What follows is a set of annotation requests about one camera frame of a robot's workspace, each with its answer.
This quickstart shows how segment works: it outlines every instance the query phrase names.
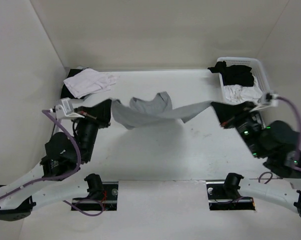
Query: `white fabric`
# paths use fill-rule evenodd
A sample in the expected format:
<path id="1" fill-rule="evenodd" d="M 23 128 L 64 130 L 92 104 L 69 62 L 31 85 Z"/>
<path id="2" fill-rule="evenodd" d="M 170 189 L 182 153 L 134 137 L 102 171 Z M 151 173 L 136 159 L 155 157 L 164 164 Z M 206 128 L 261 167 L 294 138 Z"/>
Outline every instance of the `white fabric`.
<path id="1" fill-rule="evenodd" d="M 65 79 L 64 84 L 75 98 L 80 99 L 88 94 L 109 91 L 116 80 L 117 77 L 112 76 L 110 72 L 103 73 L 87 68 Z"/>
<path id="2" fill-rule="evenodd" d="M 254 86 L 227 85 L 224 86 L 225 97 L 232 103 L 243 103 L 246 101 L 257 103 L 263 95 L 259 88 L 257 78 L 254 76 Z"/>

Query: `white wall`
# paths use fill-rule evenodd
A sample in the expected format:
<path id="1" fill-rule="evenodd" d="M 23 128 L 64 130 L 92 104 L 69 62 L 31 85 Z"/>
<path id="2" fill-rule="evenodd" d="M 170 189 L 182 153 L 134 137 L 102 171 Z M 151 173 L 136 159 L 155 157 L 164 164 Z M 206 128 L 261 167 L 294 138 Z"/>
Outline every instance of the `white wall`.
<path id="1" fill-rule="evenodd" d="M 0 185 L 44 153 L 52 124 L 41 113 L 58 97 L 65 70 L 29 0 L 0 0 Z M 17 240 L 23 221 L 0 221 L 0 240 Z"/>
<path id="2" fill-rule="evenodd" d="M 207 68 L 256 57 L 288 0 L 31 0 L 64 66 Z"/>
<path id="3" fill-rule="evenodd" d="M 301 0 L 289 1 L 257 57 L 273 89 L 292 100 L 301 112 Z M 267 111 L 265 119 L 281 119 L 296 126 L 292 111 L 284 103 Z"/>

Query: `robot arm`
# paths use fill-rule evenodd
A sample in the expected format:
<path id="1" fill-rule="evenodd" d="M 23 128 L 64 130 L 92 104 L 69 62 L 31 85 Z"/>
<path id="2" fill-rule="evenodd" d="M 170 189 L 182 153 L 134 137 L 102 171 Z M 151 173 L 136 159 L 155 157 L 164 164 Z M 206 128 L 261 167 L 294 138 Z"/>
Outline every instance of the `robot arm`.
<path id="1" fill-rule="evenodd" d="M 277 106 L 277 99 L 277 95 L 267 93 L 257 106 L 251 102 L 235 106 L 213 102 L 212 106 L 223 128 L 235 128 L 255 158 L 267 158 L 263 165 L 298 190 L 256 183 L 236 173 L 229 173 L 223 186 L 231 199 L 258 198 L 301 217 L 301 151 L 297 154 L 296 150 L 301 133 L 279 120 L 264 128 L 251 115 L 256 110 Z"/>
<path id="2" fill-rule="evenodd" d="M 91 160 L 98 130 L 110 125 L 112 100 L 93 107 L 73 108 L 70 99 L 61 99 L 50 112 L 56 119 L 74 121 L 73 142 L 64 132 L 55 133 L 45 144 L 46 156 L 30 172 L 15 182 L 0 185 L 0 220 L 16 221 L 27 217 L 33 209 L 68 198 L 86 198 L 100 194 L 103 183 L 99 175 L 91 174 L 78 184 L 49 187 L 80 169 L 79 164 Z M 74 149 L 74 143 L 80 152 Z"/>

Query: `white laundry basket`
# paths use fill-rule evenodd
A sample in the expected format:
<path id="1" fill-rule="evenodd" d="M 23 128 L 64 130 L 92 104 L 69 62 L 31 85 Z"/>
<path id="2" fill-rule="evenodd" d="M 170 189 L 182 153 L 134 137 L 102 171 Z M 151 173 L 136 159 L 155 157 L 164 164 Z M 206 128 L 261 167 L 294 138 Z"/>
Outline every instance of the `white laundry basket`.
<path id="1" fill-rule="evenodd" d="M 263 93 L 269 92 L 270 85 L 269 82 L 267 81 L 266 74 L 264 71 L 264 68 L 262 66 L 262 63 L 257 60 L 256 58 L 248 58 L 248 57 L 220 57 L 217 59 L 217 62 L 226 62 L 226 66 L 229 67 L 231 65 L 245 65 L 248 67 L 251 67 L 251 73 L 257 78 L 258 81 L 258 86 L 260 90 Z M 219 73 L 219 81 L 220 81 L 220 86 L 221 86 L 221 93 L 222 93 L 222 98 L 225 103 L 231 104 L 231 105 L 236 105 L 238 103 L 231 102 L 226 99 L 225 97 L 225 90 L 224 90 L 224 83 L 223 83 L 223 77 Z"/>

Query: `red wire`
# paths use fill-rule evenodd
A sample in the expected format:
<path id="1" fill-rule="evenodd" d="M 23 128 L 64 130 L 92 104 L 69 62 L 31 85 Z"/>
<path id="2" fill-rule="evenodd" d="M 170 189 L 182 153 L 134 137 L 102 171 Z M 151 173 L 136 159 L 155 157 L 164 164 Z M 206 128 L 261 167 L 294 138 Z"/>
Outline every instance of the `red wire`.
<path id="1" fill-rule="evenodd" d="M 107 192 L 106 191 L 104 191 L 104 198 L 102 199 L 102 201 L 101 202 L 103 202 L 104 201 L 104 209 L 105 209 L 105 205 L 106 205 L 106 197 L 107 197 Z"/>

